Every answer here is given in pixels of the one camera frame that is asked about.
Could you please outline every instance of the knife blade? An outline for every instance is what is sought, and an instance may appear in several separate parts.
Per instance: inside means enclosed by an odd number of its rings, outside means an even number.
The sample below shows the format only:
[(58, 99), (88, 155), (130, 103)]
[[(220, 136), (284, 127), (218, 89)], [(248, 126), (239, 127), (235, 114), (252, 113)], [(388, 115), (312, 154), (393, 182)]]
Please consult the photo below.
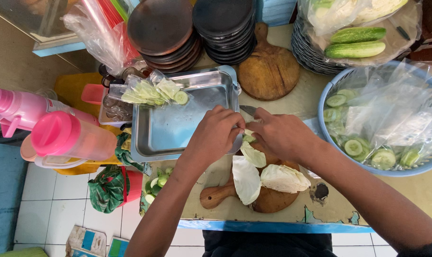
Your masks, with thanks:
[(244, 110), (247, 114), (254, 116), (254, 113), (256, 112), (257, 108), (249, 105), (240, 105), (240, 109)]

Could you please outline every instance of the person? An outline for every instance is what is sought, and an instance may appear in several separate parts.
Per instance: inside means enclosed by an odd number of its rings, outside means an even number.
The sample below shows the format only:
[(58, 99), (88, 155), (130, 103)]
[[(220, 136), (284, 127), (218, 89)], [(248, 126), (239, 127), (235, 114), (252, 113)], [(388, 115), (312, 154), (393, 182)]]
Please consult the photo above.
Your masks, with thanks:
[[(236, 136), (249, 129), (270, 154), (312, 170), (344, 195), (398, 256), (432, 257), (432, 219), (410, 200), (318, 138), (296, 116), (272, 115), (258, 108), (255, 118), (262, 122), (245, 124), (240, 113), (222, 106), (205, 114), (161, 194), (135, 230), (124, 256), (167, 253), (191, 188), (210, 164), (231, 149)], [(335, 256), (330, 234), (203, 234), (204, 257)]]

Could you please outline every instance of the black shirt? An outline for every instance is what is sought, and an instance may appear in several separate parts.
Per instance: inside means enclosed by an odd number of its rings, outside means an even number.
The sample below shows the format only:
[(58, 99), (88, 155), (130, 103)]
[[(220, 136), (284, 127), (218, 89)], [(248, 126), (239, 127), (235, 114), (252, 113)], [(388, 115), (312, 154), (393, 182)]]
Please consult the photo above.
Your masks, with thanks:
[[(331, 234), (203, 231), (203, 257), (335, 257)], [(432, 257), (432, 244), (398, 257)]]

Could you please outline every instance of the hand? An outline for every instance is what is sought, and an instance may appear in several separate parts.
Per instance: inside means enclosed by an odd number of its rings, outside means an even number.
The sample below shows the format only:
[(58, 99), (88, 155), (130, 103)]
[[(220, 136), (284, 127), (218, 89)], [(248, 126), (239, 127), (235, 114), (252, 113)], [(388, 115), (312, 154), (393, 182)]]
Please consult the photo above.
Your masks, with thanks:
[(252, 136), (271, 154), (306, 167), (318, 158), (316, 150), (324, 141), (297, 116), (272, 115), (263, 108), (257, 108), (254, 117), (262, 119), (262, 122), (250, 122), (246, 125), (247, 129), (255, 132)]
[(240, 113), (217, 105), (207, 111), (200, 121), (180, 159), (192, 161), (192, 165), (202, 165), (206, 169), (232, 148), (236, 136), (245, 128)]

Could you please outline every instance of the stacked plates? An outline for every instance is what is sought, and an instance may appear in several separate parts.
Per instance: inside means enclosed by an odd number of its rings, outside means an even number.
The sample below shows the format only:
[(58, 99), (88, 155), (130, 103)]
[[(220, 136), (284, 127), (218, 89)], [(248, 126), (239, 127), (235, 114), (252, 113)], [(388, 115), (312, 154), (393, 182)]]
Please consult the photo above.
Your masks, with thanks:
[(292, 53), (297, 58), (299, 64), (314, 73), (322, 75), (335, 76), (345, 70), (343, 67), (338, 67), (333, 63), (326, 63), (313, 48), (309, 38), (302, 34), (303, 20), (297, 16), (294, 23), (294, 31), (292, 32)]
[(257, 41), (254, 36), (256, 0), (198, 0), (192, 21), (203, 38), (208, 56), (218, 64), (246, 60)]
[(129, 17), (128, 36), (146, 64), (164, 74), (188, 70), (202, 53), (189, 0), (143, 0)]

